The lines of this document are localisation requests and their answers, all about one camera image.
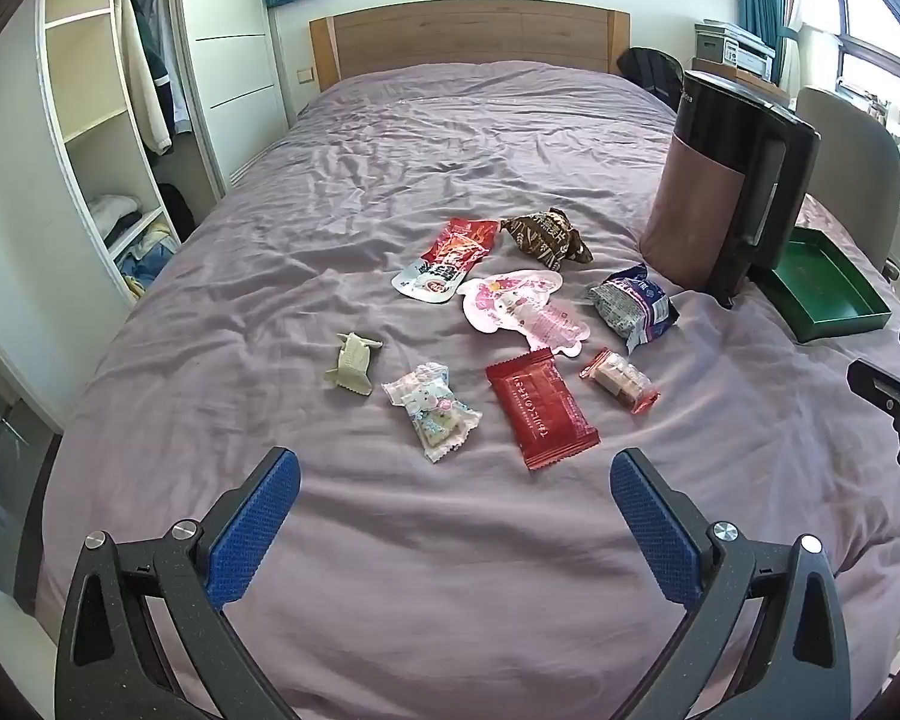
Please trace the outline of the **blue grey snack packet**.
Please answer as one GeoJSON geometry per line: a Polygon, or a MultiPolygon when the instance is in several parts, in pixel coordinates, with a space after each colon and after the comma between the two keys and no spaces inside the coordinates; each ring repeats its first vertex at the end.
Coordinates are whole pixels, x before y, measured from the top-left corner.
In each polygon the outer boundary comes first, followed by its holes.
{"type": "Polygon", "coordinates": [[[601,320],[624,341],[629,355],[667,333],[679,319],[678,309],[649,278],[644,262],[611,273],[585,294],[601,320]]]}

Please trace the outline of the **black backpack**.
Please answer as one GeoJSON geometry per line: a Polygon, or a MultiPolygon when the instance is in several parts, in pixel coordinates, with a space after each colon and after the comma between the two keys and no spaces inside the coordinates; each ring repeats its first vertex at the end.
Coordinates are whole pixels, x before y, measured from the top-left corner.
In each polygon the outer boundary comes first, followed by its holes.
{"type": "Polygon", "coordinates": [[[648,47],[631,47],[617,59],[617,68],[626,80],[678,110],[685,86],[683,66],[670,54],[648,47]]]}

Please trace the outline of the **purple bed sheet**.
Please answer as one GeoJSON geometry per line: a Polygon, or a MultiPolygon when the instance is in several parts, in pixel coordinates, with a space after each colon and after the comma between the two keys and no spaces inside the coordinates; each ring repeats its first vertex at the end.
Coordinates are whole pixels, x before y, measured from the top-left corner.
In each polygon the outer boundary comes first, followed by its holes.
{"type": "Polygon", "coordinates": [[[452,218],[559,208],[593,254],[559,296],[588,317],[590,284],[639,262],[672,128],[622,78],[523,62],[359,76],[312,101],[173,255],[74,410],[43,511],[43,627],[87,533],[162,535],[282,445],[301,495],[227,614],[297,712],[605,718],[681,619],[608,491],[637,447],[751,538],[821,538],[868,704],[900,631],[900,466],[845,372],[900,374],[896,328],[800,344],[754,286],[728,307],[674,291],[678,322],[634,356],[660,400],[629,415],[563,359],[600,444],[530,472],[486,377],[525,340],[391,286],[452,218]],[[323,377],[347,332],[383,343],[368,397],[323,377]],[[425,362],[482,413],[439,463],[383,391],[425,362]]]}

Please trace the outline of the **white hanging jacket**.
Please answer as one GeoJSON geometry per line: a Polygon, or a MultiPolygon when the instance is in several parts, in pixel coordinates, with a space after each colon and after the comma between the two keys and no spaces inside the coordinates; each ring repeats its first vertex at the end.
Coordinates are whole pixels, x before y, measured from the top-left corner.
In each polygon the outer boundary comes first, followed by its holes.
{"type": "Polygon", "coordinates": [[[133,0],[113,0],[113,8],[119,61],[137,132],[149,153],[162,156],[172,148],[169,77],[162,60],[144,46],[133,0]]]}

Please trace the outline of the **grey printer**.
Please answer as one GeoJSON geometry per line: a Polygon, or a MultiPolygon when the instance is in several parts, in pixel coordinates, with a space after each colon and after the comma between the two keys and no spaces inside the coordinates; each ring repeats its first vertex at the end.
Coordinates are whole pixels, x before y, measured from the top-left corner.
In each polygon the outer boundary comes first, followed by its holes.
{"type": "Polygon", "coordinates": [[[704,20],[694,27],[696,57],[749,71],[769,82],[775,50],[752,32],[725,21],[704,20]]]}

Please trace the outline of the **brown oat snack packet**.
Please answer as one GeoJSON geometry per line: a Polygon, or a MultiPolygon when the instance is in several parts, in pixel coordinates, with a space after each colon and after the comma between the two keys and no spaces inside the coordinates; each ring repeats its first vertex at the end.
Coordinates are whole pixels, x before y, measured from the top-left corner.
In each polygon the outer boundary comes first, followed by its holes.
{"type": "Polygon", "coordinates": [[[532,257],[548,270],[559,271],[566,262],[589,265],[593,254],[582,241],[564,211],[549,208],[528,215],[510,216],[500,222],[520,252],[532,257]]]}

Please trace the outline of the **wooden headboard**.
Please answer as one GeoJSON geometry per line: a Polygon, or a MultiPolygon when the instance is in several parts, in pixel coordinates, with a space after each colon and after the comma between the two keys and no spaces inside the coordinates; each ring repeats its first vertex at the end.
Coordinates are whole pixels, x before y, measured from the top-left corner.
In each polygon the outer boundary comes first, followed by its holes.
{"type": "Polygon", "coordinates": [[[323,91],[352,76],[424,64],[521,60],[612,73],[631,47],[625,11],[544,0],[427,0],[323,16],[310,25],[323,91]]]}

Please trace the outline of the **red white spicy snack pouch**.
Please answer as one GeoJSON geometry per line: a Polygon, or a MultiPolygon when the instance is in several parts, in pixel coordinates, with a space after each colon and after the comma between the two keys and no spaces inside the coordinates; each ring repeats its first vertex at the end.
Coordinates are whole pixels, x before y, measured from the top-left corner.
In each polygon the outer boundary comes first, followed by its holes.
{"type": "Polygon", "coordinates": [[[445,304],[455,296],[476,263],[491,254],[500,223],[452,218],[424,254],[391,278],[405,298],[445,304]]]}

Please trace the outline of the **white cartoon candy packet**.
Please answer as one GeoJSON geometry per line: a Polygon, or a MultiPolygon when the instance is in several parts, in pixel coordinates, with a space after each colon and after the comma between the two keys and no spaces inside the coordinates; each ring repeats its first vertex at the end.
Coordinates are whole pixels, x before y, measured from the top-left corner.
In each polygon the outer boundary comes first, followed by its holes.
{"type": "Polygon", "coordinates": [[[482,420],[481,411],[463,403],[450,387],[450,371],[440,362],[425,362],[393,382],[383,384],[391,405],[403,408],[430,463],[459,449],[482,420]]]}

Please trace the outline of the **folded clothes on shelf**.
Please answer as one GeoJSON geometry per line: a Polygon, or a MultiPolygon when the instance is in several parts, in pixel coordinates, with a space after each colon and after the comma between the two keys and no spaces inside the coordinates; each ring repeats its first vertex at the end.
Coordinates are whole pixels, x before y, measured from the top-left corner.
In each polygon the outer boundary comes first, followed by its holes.
{"type": "Polygon", "coordinates": [[[107,247],[142,218],[141,203],[130,195],[98,195],[89,202],[89,211],[107,247]]]}

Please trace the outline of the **beige office chair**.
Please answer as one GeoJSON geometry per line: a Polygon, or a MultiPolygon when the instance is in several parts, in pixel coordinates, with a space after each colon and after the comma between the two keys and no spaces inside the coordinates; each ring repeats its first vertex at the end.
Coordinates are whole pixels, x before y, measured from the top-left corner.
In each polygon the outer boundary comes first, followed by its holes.
{"type": "Polygon", "coordinates": [[[900,210],[900,156],[893,137],[863,110],[811,86],[798,93],[797,115],[820,135],[809,195],[883,271],[900,210]]]}

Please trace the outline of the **red Japanese snack packet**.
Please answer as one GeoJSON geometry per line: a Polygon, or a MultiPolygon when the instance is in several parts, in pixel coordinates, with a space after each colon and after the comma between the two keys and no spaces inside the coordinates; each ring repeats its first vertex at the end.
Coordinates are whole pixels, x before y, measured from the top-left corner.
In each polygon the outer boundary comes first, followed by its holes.
{"type": "Polygon", "coordinates": [[[525,466],[537,472],[600,444],[549,348],[486,367],[525,466]]]}

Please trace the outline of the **white wardrobe shelf unit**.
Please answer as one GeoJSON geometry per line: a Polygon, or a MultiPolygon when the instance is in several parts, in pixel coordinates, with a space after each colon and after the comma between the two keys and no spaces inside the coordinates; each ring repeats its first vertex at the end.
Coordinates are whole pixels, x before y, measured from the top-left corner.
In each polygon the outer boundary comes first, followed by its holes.
{"type": "MultiPolygon", "coordinates": [[[[204,215],[289,128],[263,0],[167,0],[165,31],[190,132],[176,138],[165,166],[204,215]]],[[[152,223],[170,223],[159,172],[142,143],[115,36],[113,0],[37,0],[45,99],[64,177],[83,223],[98,195],[130,195],[142,218],[105,245],[89,232],[118,309],[136,298],[116,261],[152,223]]]]}

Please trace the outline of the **pink cartoon shaped packet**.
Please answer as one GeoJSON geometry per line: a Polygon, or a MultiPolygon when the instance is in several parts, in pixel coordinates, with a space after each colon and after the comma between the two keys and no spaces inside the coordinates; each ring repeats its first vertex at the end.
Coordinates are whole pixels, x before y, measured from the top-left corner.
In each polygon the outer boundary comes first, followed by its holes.
{"type": "Polygon", "coordinates": [[[532,351],[549,348],[577,358],[590,338],[590,327],[575,309],[554,302],[564,280],[553,270],[517,270],[460,284],[457,294],[468,323],[479,333],[520,333],[532,351]]]}

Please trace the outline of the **beige green snack packet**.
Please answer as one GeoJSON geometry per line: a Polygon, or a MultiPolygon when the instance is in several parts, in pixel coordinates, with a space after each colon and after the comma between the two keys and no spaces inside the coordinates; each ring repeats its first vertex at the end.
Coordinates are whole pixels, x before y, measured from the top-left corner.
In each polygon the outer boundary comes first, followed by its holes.
{"type": "Polygon", "coordinates": [[[323,374],[326,382],[341,387],[361,397],[368,397],[374,384],[368,378],[368,366],[372,353],[382,348],[383,343],[372,338],[361,337],[357,333],[338,333],[340,352],[336,364],[323,374]]]}

